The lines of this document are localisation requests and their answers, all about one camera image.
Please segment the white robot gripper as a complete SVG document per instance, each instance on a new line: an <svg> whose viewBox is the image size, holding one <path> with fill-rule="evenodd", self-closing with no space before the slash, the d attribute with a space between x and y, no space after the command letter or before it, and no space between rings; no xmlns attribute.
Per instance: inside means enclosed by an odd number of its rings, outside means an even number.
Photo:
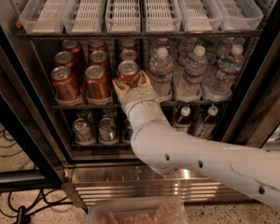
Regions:
<svg viewBox="0 0 280 224"><path fill-rule="evenodd" d="M122 110L132 124L134 131L152 121L166 126L170 125L161 110L158 94L152 89L146 72L140 72L139 86L141 88L130 90L127 84L117 78L114 78L112 83Z"/></svg>

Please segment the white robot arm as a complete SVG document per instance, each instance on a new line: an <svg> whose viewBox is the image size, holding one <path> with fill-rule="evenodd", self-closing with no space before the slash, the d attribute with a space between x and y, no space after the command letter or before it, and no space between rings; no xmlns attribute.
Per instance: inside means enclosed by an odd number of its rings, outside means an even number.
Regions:
<svg viewBox="0 0 280 224"><path fill-rule="evenodd" d="M160 175L187 169L280 209L280 151L232 145L180 132L164 116L145 72L132 88L112 80L132 124L135 156Z"/></svg>

